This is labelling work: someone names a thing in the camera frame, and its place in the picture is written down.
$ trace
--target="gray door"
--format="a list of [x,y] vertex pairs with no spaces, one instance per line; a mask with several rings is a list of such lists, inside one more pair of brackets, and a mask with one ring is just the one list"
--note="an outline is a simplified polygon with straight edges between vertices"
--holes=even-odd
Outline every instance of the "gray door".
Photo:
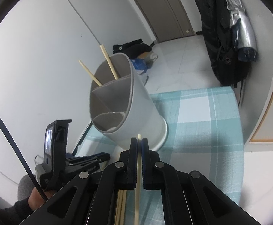
[[194,35],[180,0],[135,0],[158,42]]

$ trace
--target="wooden chopstick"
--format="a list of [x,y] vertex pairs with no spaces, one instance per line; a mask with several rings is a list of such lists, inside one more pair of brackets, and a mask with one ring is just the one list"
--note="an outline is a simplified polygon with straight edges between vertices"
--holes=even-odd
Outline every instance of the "wooden chopstick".
[[118,77],[118,75],[117,75],[117,73],[116,73],[116,71],[115,71],[115,69],[114,69],[113,64],[111,63],[111,60],[110,60],[110,58],[109,58],[109,55],[108,55],[107,51],[105,50],[104,45],[100,45],[100,48],[101,48],[101,51],[102,51],[102,53],[103,53],[105,59],[106,59],[107,62],[108,62],[108,65],[109,65],[109,67],[110,67],[110,69],[111,69],[112,74],[114,75],[114,78],[115,78],[116,80],[118,80],[119,77]]
[[92,72],[83,64],[81,60],[78,60],[78,62],[81,64],[81,66],[87,71],[87,73],[90,75],[90,77],[96,82],[98,86],[102,86],[102,84],[97,80],[97,78],[92,74]]
[[119,225],[120,224],[120,214],[121,214],[121,211],[122,211],[122,204],[123,204],[123,191],[124,190],[119,190],[118,191],[118,199],[117,199],[117,206],[116,206],[116,214],[115,214],[114,225]]
[[121,209],[121,214],[120,214],[120,225],[124,225],[126,195],[127,195],[127,190],[123,190],[123,201],[122,201],[122,209]]
[[[138,145],[141,141],[141,135],[138,134]],[[137,153],[137,174],[136,174],[136,189],[135,189],[135,199],[134,199],[134,225],[139,223],[139,199],[141,191],[141,153]]]

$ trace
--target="light blue plaid cloth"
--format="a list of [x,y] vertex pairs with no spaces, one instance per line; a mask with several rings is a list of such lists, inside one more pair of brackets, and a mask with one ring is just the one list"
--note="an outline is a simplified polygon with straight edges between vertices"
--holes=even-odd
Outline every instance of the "light blue plaid cloth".
[[[151,98],[168,124],[167,139],[158,151],[161,161],[182,172],[200,171],[238,203],[243,183],[244,143],[231,87],[166,92]],[[92,126],[77,155],[108,152],[110,162],[115,162],[121,151]],[[128,191],[125,224],[133,221],[134,191]],[[164,224],[159,190],[141,189],[140,224]]]

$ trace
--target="phone mount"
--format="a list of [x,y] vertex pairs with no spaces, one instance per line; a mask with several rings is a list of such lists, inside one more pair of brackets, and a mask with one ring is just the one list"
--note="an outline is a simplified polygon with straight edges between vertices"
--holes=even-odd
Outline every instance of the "phone mount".
[[36,165],[36,179],[44,190],[59,190],[77,174],[93,173],[100,169],[100,163],[110,159],[101,152],[92,156],[66,158],[68,125],[72,120],[56,120],[46,129],[44,141],[44,162]]

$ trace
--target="black cable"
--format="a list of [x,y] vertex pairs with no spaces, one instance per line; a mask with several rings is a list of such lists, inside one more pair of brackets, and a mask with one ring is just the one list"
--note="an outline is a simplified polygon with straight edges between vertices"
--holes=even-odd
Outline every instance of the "black cable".
[[32,174],[32,172],[31,172],[31,170],[30,170],[27,162],[25,161],[22,153],[20,152],[19,148],[17,147],[16,143],[14,142],[12,136],[10,135],[8,129],[6,128],[6,126],[3,123],[3,121],[1,120],[1,118],[0,118],[0,130],[2,131],[2,133],[5,136],[5,138],[7,139],[7,141],[9,142],[9,144],[11,145],[11,147],[13,148],[15,154],[17,155],[17,157],[19,158],[19,160],[22,163],[23,167],[25,168],[28,176],[30,177],[30,179],[33,182],[34,186],[36,187],[37,191],[39,192],[39,194],[41,195],[41,197],[43,198],[43,200],[47,201],[48,200],[47,196],[45,195],[45,193],[42,190],[41,186],[38,184],[36,178]]
[[240,106],[241,103],[241,97],[242,97],[242,89],[243,89],[244,80],[241,81],[241,88],[240,88],[240,99],[238,101],[238,106]]

